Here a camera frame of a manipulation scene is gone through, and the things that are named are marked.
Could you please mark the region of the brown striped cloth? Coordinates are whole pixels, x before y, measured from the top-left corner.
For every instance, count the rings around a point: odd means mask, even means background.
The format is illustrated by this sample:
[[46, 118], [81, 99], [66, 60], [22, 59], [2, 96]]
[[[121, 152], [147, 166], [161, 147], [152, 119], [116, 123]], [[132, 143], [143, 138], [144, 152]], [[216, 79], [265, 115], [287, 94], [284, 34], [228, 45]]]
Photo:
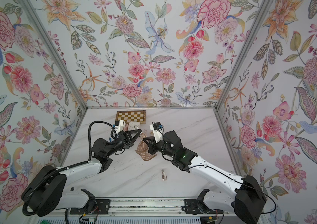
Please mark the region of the brown striped cloth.
[[143, 161], [149, 161], [156, 157], [156, 154], [152, 155], [149, 153], [149, 147], [143, 140], [139, 142], [135, 152], [142, 158]]

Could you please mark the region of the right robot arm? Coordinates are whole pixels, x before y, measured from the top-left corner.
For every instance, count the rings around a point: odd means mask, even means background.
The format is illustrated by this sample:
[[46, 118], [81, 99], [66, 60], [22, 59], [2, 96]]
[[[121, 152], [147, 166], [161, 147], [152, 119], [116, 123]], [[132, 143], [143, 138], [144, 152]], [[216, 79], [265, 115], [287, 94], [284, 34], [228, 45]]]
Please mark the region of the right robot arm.
[[153, 137], [143, 139], [150, 154], [157, 152], [181, 171], [200, 176], [213, 184], [217, 191], [204, 189], [194, 202], [201, 213], [211, 211], [233, 212], [246, 224], [256, 224], [263, 213], [267, 196], [257, 180], [247, 175], [241, 177], [224, 171], [183, 146], [175, 131], [161, 134], [154, 131]]

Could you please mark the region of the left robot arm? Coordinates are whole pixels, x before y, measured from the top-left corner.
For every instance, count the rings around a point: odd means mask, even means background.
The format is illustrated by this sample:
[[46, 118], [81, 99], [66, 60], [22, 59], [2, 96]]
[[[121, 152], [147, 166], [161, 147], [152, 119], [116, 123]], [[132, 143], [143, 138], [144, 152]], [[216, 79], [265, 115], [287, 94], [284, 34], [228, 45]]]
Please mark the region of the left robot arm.
[[134, 146], [142, 131], [120, 131], [111, 142], [97, 139], [91, 148], [92, 159], [70, 166], [43, 167], [22, 193], [25, 216], [43, 217], [53, 210], [82, 209], [91, 212], [97, 206], [96, 197], [89, 190], [77, 187], [76, 182], [106, 171], [112, 163], [111, 155]]

